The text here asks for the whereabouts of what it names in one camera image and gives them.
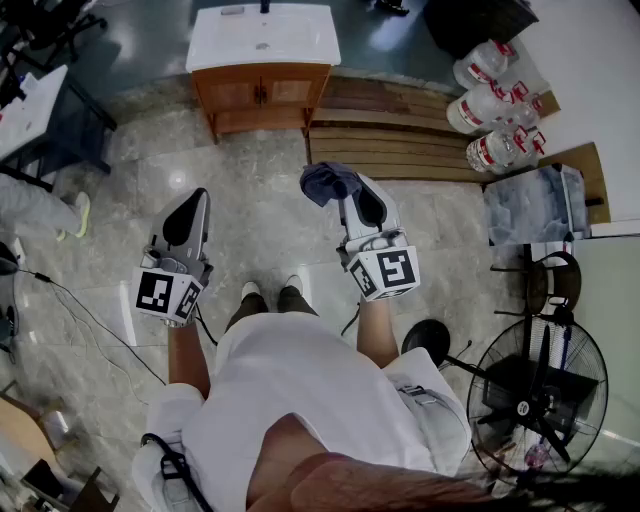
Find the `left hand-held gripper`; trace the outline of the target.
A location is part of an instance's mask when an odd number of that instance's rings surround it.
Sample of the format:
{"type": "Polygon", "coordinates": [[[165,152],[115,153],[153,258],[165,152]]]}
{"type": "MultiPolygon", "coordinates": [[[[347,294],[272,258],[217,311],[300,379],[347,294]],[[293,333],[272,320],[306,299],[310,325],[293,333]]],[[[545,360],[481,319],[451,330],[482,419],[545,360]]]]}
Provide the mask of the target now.
{"type": "Polygon", "coordinates": [[[196,188],[172,200],[154,219],[151,240],[133,271],[135,310],[170,327],[192,322],[213,266],[204,254],[210,196],[196,188]]]}

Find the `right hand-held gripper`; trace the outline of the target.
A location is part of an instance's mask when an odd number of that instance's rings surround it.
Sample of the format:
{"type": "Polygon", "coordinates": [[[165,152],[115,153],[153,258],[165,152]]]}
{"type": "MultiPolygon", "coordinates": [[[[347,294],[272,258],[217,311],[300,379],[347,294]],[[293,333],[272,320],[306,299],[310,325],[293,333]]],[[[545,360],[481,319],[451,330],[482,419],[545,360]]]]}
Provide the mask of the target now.
{"type": "Polygon", "coordinates": [[[371,178],[357,176],[361,189],[355,198],[339,201],[339,214],[348,236],[364,237],[346,238],[338,255],[365,301],[398,297],[421,283],[416,247],[403,228],[396,228],[400,215],[387,191],[371,178]],[[391,230],[374,234],[375,228],[391,230]]]}

